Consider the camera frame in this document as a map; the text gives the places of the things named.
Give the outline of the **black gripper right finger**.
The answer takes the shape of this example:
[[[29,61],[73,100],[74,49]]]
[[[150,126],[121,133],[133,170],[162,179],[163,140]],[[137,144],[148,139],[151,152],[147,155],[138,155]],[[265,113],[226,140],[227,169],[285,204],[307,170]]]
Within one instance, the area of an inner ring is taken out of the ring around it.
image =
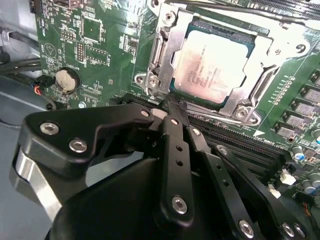
[[[196,128],[187,128],[192,152],[210,180],[213,208],[221,212],[224,240],[308,240],[302,223],[223,145],[210,148]]]

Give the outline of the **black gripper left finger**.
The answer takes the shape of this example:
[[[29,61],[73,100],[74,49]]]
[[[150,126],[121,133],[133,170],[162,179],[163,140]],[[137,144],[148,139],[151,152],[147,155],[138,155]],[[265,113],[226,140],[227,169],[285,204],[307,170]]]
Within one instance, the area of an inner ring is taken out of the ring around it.
[[[180,161],[190,168],[183,127],[185,110],[167,110],[127,93],[109,106],[43,111],[22,121],[12,162],[16,190],[38,202],[50,220],[63,204],[86,188],[85,177],[98,157],[122,158],[144,152],[163,161],[165,174]]]

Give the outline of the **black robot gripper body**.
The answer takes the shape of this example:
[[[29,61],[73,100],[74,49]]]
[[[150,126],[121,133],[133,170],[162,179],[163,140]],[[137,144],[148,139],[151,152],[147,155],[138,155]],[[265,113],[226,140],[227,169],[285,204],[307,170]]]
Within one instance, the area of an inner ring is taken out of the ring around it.
[[[55,217],[52,240],[232,240],[231,230],[209,184],[192,176],[193,224],[177,232],[157,226],[160,162],[147,158],[71,197]]]

